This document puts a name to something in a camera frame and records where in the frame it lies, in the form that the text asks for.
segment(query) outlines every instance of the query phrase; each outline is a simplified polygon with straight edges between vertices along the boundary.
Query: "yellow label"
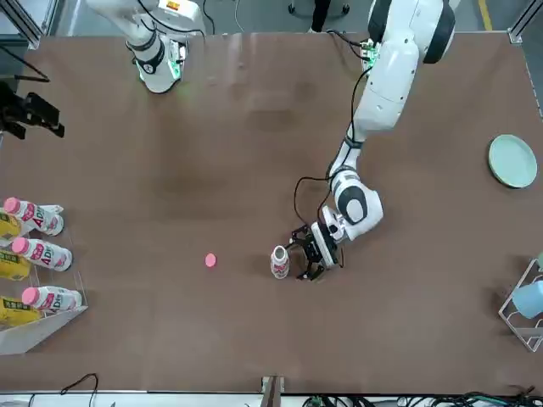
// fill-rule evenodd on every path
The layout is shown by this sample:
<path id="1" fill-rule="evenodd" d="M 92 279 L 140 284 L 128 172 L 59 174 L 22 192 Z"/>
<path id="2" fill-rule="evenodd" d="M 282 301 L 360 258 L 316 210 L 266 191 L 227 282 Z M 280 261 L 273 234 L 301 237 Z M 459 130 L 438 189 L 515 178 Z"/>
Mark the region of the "yellow label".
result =
<path id="1" fill-rule="evenodd" d="M 20 299 L 0 297 L 0 322 L 9 326 L 19 326 L 39 320 L 42 317 L 40 311 L 25 305 Z"/>
<path id="2" fill-rule="evenodd" d="M 20 234 L 20 223 L 12 215 L 0 212 L 0 237 L 11 240 Z"/>
<path id="3" fill-rule="evenodd" d="M 0 250 L 0 277 L 20 281 L 28 277 L 31 263 L 18 254 Z"/>
<path id="4" fill-rule="evenodd" d="M 171 8 L 172 10 L 176 10 L 176 11 L 177 11 L 177 10 L 179 10 L 179 6 L 180 6 L 180 5 L 181 5 L 181 4 L 176 3 L 176 2 L 168 2 L 168 3 L 166 4 L 166 7 L 167 7 L 167 8 Z"/>

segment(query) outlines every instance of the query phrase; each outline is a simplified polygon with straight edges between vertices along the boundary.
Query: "pink bottle cap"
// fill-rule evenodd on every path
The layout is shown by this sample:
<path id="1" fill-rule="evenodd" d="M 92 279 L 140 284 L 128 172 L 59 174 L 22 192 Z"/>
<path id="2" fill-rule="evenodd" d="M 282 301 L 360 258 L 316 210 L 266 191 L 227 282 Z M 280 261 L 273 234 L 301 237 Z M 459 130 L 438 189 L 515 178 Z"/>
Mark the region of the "pink bottle cap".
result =
<path id="1" fill-rule="evenodd" d="M 20 209 L 20 201 L 17 198 L 8 198 L 3 203 L 3 210 L 9 214 L 16 214 Z"/>
<path id="2" fill-rule="evenodd" d="M 23 304 L 33 305 L 40 298 L 40 290 L 34 287 L 28 287 L 23 291 Z"/>
<path id="3" fill-rule="evenodd" d="M 16 237 L 14 242 L 11 243 L 11 249 L 17 254 L 24 253 L 28 250 L 30 245 L 31 244 L 28 239 L 25 239 L 24 237 Z"/>
<path id="4" fill-rule="evenodd" d="M 205 265 L 207 265 L 209 268 L 215 267 L 217 264 L 217 256 L 215 256 L 213 253 L 207 253 L 205 256 Z"/>

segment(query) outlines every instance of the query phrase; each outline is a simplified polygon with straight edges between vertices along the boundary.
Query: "light green plate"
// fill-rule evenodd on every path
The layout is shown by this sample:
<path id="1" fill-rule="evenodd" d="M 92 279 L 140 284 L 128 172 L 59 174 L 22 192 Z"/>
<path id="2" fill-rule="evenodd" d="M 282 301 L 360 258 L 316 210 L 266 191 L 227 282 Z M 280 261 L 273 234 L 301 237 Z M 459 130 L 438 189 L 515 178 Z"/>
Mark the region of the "light green plate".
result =
<path id="1" fill-rule="evenodd" d="M 502 134 L 492 141 L 489 164 L 494 176 L 509 187 L 527 187 L 537 176 L 534 152 L 512 134 Z"/>

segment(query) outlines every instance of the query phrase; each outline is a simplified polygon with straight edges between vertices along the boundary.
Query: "robotic arm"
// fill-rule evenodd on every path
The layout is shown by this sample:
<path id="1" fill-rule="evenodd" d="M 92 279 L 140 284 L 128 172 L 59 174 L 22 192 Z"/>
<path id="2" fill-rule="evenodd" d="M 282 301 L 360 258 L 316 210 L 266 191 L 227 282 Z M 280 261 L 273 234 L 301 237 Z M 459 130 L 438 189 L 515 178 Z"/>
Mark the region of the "robotic arm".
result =
<path id="1" fill-rule="evenodd" d="M 378 193 L 361 182 L 356 161 L 369 136 L 395 126 L 419 59 L 425 64 L 438 62 L 451 44 L 454 28 L 455 15 L 448 0 L 373 0 L 368 30 L 377 57 L 364 63 L 372 70 L 353 117 L 354 126 L 349 126 L 327 171 L 337 210 L 324 206 L 324 221 L 313 223 L 310 231 L 294 231 L 289 245 L 300 245 L 305 251 L 309 265 L 304 276 L 316 278 L 335 266 L 338 244 L 347 238 L 355 240 L 383 218 Z M 319 264 L 314 275 L 310 274 L 312 263 Z"/>
<path id="2" fill-rule="evenodd" d="M 87 4 L 125 34 L 140 79 L 153 93 L 167 92 L 181 78 L 187 40 L 205 35 L 200 8 L 188 0 L 87 0 Z"/>

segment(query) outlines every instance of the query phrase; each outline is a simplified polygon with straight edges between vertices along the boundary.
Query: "brown table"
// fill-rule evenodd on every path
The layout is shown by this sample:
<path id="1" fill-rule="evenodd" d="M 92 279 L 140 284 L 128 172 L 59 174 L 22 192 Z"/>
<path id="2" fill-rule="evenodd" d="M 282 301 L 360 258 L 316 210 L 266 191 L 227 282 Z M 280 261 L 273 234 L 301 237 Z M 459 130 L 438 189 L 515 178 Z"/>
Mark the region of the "brown table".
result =
<path id="1" fill-rule="evenodd" d="M 507 35 L 456 35 L 444 61 L 420 67 L 399 124 L 367 143 L 359 166 L 384 219 L 320 283 L 275 280 L 269 253 L 299 226 L 294 183 L 324 174 L 347 127 L 360 66 L 345 45 L 196 41 L 186 81 L 165 95 L 137 80 L 120 38 L 48 38 L 29 60 L 53 81 L 21 91 L 59 107 L 67 132 L 6 137 L 3 193 L 66 207 L 91 308 L 1 358 L 2 389 L 58 389 L 90 371 L 102 389 L 257 391 L 270 374 L 290 392 L 543 382 L 543 354 L 497 315 L 542 249 L 540 177 L 513 191 L 487 168 L 501 133 L 543 154 L 522 50 Z M 305 217 L 325 191 L 302 188 Z"/>

